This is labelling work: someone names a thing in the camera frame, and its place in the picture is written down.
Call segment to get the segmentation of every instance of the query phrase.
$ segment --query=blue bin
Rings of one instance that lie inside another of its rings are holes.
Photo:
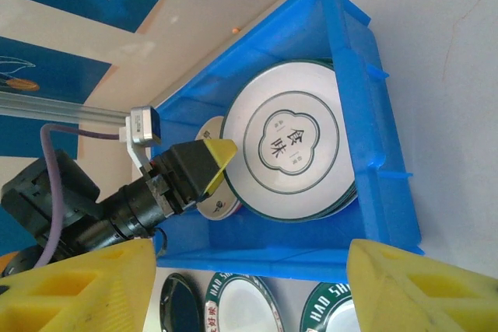
[[[259,72],[282,61],[333,58],[358,199],[332,217],[301,223],[240,209],[220,222],[174,216],[162,267],[346,281],[352,239],[417,251],[419,227],[370,18],[349,0],[288,0],[193,78],[158,111],[163,145],[194,139]]]

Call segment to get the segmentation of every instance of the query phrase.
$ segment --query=purple cable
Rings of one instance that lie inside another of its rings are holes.
[[[68,132],[69,134],[82,135],[89,138],[119,140],[119,135],[101,134],[71,128],[61,124],[45,124],[40,130],[41,148],[44,151],[45,162],[47,164],[48,179],[50,180],[50,190],[52,193],[52,222],[50,233],[48,234],[47,245],[34,267],[41,267],[48,264],[54,256],[62,233],[62,223],[64,219],[64,198],[62,196],[62,181],[57,164],[54,146],[50,138],[50,131]]]

